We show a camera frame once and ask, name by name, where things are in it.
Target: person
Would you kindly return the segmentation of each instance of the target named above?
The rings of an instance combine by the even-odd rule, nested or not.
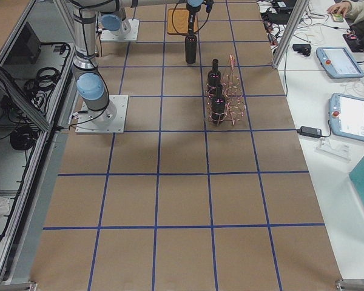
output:
[[[342,14],[343,17],[353,20],[353,24],[350,26],[356,36],[361,39],[364,38],[364,0],[360,2],[354,2],[351,0],[343,0],[340,3],[336,3],[327,9],[331,14]]]

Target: human hand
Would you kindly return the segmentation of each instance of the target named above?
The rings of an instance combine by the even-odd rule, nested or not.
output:
[[[351,3],[349,2],[340,2],[330,6],[327,9],[327,12],[330,14],[342,14],[343,17],[349,12],[351,8]]]

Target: tablet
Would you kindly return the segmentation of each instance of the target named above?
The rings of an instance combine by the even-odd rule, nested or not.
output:
[[[334,93],[329,100],[329,124],[335,135],[364,141],[364,99]]]
[[[317,57],[328,75],[334,79],[362,78],[364,72],[346,47],[319,47]]]

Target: tablet screen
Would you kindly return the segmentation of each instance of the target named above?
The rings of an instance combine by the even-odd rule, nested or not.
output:
[[[364,101],[340,96],[340,131],[364,137]]]
[[[325,48],[323,50],[331,61],[331,65],[339,75],[359,74],[352,59],[342,48]]]

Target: table surface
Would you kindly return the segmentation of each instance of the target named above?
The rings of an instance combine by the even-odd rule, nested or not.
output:
[[[0,0],[0,52],[9,40],[30,0]]]
[[[333,1],[327,1],[326,7],[331,4]],[[313,21],[324,22],[324,19]],[[346,23],[336,24],[330,18],[324,23],[347,27]],[[317,47],[348,47],[342,37],[344,32],[322,25],[304,28],[302,33],[296,31],[297,36],[312,42],[311,56],[305,57],[292,50],[293,43],[305,43],[293,37],[288,48],[286,71],[285,57],[278,68],[283,87],[286,76],[288,104],[296,128],[316,127],[328,135],[328,100],[331,95],[344,93],[364,98],[364,77],[349,82],[331,79],[315,55]],[[354,56],[357,61],[364,61],[364,53]],[[341,145],[349,146],[351,160],[346,161],[317,150],[320,144],[317,139],[304,136],[299,139],[341,275],[343,279],[364,279],[364,208],[348,176],[364,156],[364,142],[335,135],[329,137],[335,149]]]

